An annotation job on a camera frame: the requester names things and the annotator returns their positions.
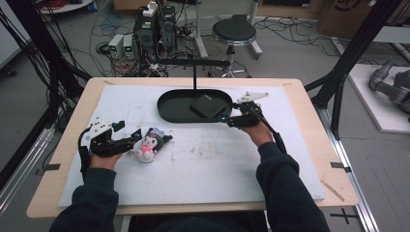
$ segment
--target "dark sleeve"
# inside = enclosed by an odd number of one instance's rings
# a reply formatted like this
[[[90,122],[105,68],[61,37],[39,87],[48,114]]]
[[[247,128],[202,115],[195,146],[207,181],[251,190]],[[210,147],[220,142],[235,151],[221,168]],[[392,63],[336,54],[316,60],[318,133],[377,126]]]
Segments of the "dark sleeve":
[[[322,211],[299,178],[299,165],[275,142],[258,148],[256,178],[265,195],[272,231],[330,231]]]
[[[75,189],[73,203],[60,213],[49,231],[112,231],[118,206],[114,171],[89,168],[84,186]]]

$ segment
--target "dark jacket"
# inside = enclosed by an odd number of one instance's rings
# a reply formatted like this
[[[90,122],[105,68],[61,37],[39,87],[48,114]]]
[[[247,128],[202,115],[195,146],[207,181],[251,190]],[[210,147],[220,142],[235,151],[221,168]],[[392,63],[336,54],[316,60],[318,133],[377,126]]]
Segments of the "dark jacket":
[[[330,231],[323,213],[299,178],[299,165],[284,155],[274,142],[258,148],[261,163],[256,179],[265,195],[272,231]],[[84,186],[73,193],[73,204],[51,225],[50,231],[114,231],[113,217],[118,193],[113,184],[115,172],[90,168]],[[230,217],[178,217],[164,220],[153,231],[248,231]]]

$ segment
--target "small figurine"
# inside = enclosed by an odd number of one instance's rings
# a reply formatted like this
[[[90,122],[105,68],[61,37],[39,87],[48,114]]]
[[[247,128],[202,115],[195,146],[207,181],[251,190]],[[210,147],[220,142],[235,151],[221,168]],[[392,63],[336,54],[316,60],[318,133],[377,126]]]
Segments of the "small figurine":
[[[148,132],[142,138],[142,144],[136,151],[136,158],[140,162],[152,162],[156,154],[163,146],[172,139],[172,135],[165,135],[162,130],[149,128]]]

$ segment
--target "oval tray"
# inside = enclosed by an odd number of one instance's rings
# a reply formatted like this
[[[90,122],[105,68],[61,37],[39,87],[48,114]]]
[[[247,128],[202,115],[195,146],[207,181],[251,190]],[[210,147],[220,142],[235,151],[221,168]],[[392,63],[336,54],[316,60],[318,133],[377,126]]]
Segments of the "oval tray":
[[[190,104],[201,95],[208,95],[226,104],[220,114],[230,116],[232,112],[232,99],[221,90],[215,89],[178,89],[170,90],[160,96],[157,108],[160,116],[169,123],[218,123],[220,116],[206,118],[195,112]]]

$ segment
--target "hand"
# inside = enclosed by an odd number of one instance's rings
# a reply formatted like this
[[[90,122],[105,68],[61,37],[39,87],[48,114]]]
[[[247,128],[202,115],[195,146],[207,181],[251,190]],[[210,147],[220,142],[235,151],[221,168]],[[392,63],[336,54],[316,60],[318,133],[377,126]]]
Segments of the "hand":
[[[250,139],[257,147],[264,143],[275,141],[272,137],[271,131],[262,122],[259,122],[254,127],[241,128],[241,130],[249,134]]]
[[[118,154],[113,157],[101,158],[97,155],[91,156],[90,167],[105,168],[114,170],[115,163],[123,154]]]

